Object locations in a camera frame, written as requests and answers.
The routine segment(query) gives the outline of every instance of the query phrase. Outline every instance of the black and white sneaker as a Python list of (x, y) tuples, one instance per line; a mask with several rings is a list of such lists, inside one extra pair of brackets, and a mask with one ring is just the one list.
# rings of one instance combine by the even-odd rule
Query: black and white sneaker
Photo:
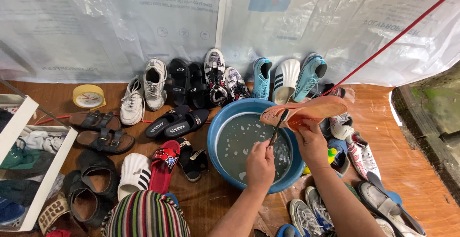
[(227, 68), (224, 78), (225, 87), (230, 92), (232, 101), (251, 97), (246, 83), (235, 68)]
[(221, 106), (228, 98), (224, 83), (225, 60), (222, 52), (212, 48), (207, 52), (204, 60), (206, 84), (210, 88), (209, 99), (216, 106)]

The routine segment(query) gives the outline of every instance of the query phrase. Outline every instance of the yellow clock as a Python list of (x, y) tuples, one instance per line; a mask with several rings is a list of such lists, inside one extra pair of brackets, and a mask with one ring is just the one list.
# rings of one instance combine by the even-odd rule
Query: yellow clock
[(106, 105), (104, 91), (92, 84), (80, 85), (73, 92), (75, 105), (95, 110)]

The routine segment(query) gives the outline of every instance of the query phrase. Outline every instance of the white slipper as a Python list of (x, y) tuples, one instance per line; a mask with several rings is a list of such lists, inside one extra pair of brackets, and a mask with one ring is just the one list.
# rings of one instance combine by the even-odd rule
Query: white slipper
[(297, 77), (300, 73), (300, 62), (296, 59), (283, 61), (275, 73), (272, 101), (278, 105), (285, 105), (295, 92)]
[(149, 188), (150, 159), (141, 154), (129, 154), (121, 166), (121, 180), (118, 185), (118, 201), (136, 191)]

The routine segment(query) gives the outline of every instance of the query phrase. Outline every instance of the wooden floor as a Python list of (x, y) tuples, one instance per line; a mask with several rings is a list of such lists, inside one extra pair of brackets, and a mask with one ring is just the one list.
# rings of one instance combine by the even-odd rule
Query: wooden floor
[[(83, 111), (72, 102), (72, 90), (77, 84), (37, 84), (11, 82), (23, 93), (31, 96), (40, 106), (55, 116), (69, 115)], [(123, 83), (98, 84), (105, 92), (107, 106), (101, 111), (120, 111), (120, 99), (124, 96), (126, 85)], [(354, 128), (361, 132), (371, 146), (382, 175), (382, 181), (388, 190), (399, 193), (405, 209), (420, 223), (427, 236), (457, 237), (460, 233), (460, 208), (453, 201), (438, 176), (418, 150), (411, 150), (394, 121), (388, 103), (386, 87), (370, 85), (345, 86), (345, 100), (349, 104), (349, 113), (353, 116)], [(13, 93), (1, 85), (0, 93)], [(145, 120), (154, 120), (171, 108), (169, 98), (167, 104), (159, 111), (146, 111)], [(208, 121), (212, 120), (217, 109), (211, 111)], [(30, 124), (47, 119), (43, 113), (37, 112), (37, 118)], [(47, 125), (58, 125), (55, 122)], [(141, 153), (150, 156), (162, 142), (152, 142), (144, 136), (147, 123), (138, 123), (125, 128), (128, 134), (136, 138), (137, 143), (126, 154), (112, 156), (112, 160), (121, 168), (124, 157), (129, 153)], [(206, 137), (209, 124), (198, 132), (187, 135), (195, 150), (207, 149)], [(61, 173), (66, 174), (76, 169), (75, 161), (81, 152), (77, 143), (70, 151)], [(344, 181), (355, 183), (359, 177), (352, 169), (348, 171)], [(288, 203), (291, 199), (304, 199), (304, 189), (313, 184), (312, 178), (302, 176), (287, 190), (266, 197), (259, 210), (255, 228), (274, 236), (277, 229), (290, 223)], [(222, 217), (241, 193), (232, 187), (218, 174), (212, 166), (205, 172), (201, 180), (193, 184), (186, 180), (181, 170), (173, 171), (169, 191), (174, 193), (185, 213), (193, 237), (204, 237), (212, 229), (215, 222)], [(0, 234), (2, 236), (41, 236), (35, 234)], [(89, 235), (100, 236), (99, 229), (91, 229)]]

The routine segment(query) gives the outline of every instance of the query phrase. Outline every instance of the plastic basin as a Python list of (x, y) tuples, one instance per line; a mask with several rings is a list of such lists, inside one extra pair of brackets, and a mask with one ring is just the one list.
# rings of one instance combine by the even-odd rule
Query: plastic basin
[[(245, 189), (247, 185), (228, 175), (227, 172), (222, 168), (217, 158), (216, 149), (219, 130), (224, 125), (225, 121), (234, 115), (245, 112), (257, 112), (261, 114), (265, 109), (274, 105), (275, 104), (271, 101), (253, 98), (232, 102), (217, 113), (209, 127), (207, 134), (207, 148), (212, 164), (225, 180), (241, 190)], [(288, 171), (286, 171), (279, 180), (271, 185), (270, 189), (268, 190), (268, 194), (281, 192), (292, 186), (292, 184), (294, 184), (302, 175), (302, 171), (305, 168), (305, 163), (303, 162), (302, 157), (300, 157), (299, 146), (297, 144), (294, 133), (287, 128), (280, 128), (280, 130), (284, 130), (286, 135), (288, 135), (288, 142), (290, 142), (290, 145), (293, 149), (293, 158)]]

